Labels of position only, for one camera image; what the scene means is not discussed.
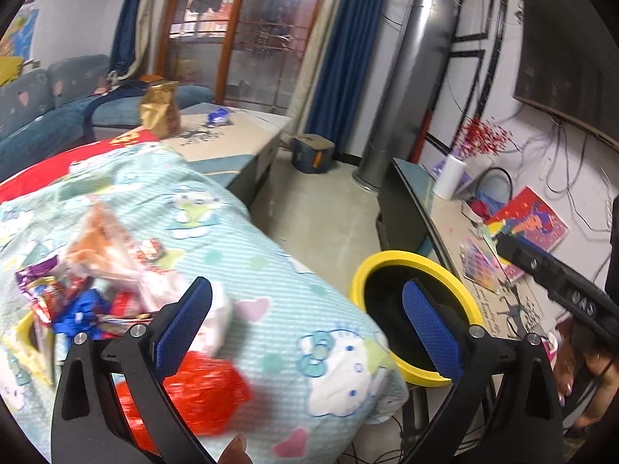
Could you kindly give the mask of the person right hand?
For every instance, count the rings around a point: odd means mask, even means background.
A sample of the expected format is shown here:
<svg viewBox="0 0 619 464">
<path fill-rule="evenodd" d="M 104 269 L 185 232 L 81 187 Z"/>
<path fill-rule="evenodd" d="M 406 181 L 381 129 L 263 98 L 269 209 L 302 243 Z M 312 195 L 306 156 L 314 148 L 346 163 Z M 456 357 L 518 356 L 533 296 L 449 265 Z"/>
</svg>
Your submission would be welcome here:
<svg viewBox="0 0 619 464">
<path fill-rule="evenodd" d="M 561 340 L 553 367 L 559 401 L 570 405 L 566 427 L 584 430 L 606 414 L 618 390 L 618 351 L 598 344 L 568 317 L 556 327 Z"/>
</svg>

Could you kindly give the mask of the person left hand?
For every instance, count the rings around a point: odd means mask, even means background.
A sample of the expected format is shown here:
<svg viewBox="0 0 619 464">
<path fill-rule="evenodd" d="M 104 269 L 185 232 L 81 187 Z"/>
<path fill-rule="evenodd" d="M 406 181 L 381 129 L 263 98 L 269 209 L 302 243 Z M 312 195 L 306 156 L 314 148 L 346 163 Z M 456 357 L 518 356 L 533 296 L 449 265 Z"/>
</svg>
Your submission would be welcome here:
<svg viewBox="0 0 619 464">
<path fill-rule="evenodd" d="M 224 448 L 218 459 L 218 464 L 252 464 L 253 461 L 248 454 L 248 442 L 243 433 L 239 433 Z"/>
</svg>

